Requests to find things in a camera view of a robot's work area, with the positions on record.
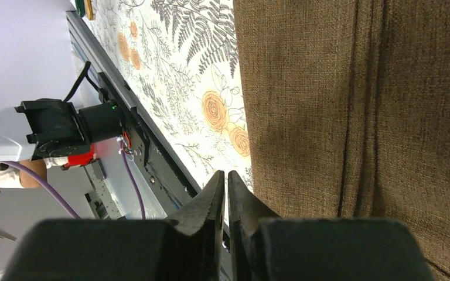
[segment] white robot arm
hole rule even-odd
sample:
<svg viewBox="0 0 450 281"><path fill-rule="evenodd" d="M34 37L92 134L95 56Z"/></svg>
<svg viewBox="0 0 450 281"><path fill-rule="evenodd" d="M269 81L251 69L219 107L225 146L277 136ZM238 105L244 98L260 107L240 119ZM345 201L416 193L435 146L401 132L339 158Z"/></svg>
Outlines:
<svg viewBox="0 0 450 281"><path fill-rule="evenodd" d="M0 109L0 161L87 153L92 143L121 134L121 118L110 102L78 112L70 102L51 99Z"/></svg>
<svg viewBox="0 0 450 281"><path fill-rule="evenodd" d="M31 159L36 145L27 140L31 134L25 114L14 107L0 109L0 161Z"/></svg>

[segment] purple cable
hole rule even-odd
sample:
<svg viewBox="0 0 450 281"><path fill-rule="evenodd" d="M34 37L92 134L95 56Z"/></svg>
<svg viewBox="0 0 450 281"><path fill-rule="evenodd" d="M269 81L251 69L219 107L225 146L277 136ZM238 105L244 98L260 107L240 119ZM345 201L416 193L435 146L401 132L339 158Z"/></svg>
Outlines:
<svg viewBox="0 0 450 281"><path fill-rule="evenodd" d="M146 219L146 211L144 209L144 202L142 202L141 191L137 187L137 183L135 182L134 175L132 174L132 171L130 171L130 167L128 166L127 156L125 155L125 152L123 150L123 140L120 141L120 148L121 148L121 157L123 157L123 164L125 164L125 169L128 172L130 181L132 182L132 185L134 186L134 189L135 189L135 193L137 194L137 200L139 201L139 206L141 206L141 217L143 220L145 220Z"/></svg>
<svg viewBox="0 0 450 281"><path fill-rule="evenodd" d="M43 178L41 178L38 174L36 174L31 169L25 167L24 165L13 162L13 161L2 161L1 163L4 163L10 167L16 168L18 170L21 170L25 173L27 173L30 177L33 177L34 180L36 180L38 183L40 183L41 186L43 186L49 193L54 197L54 199L57 200L57 202L70 214L73 218L80 218L80 216L75 213L75 211L72 209L70 205L64 200L61 195L52 187L48 182L46 182Z"/></svg>

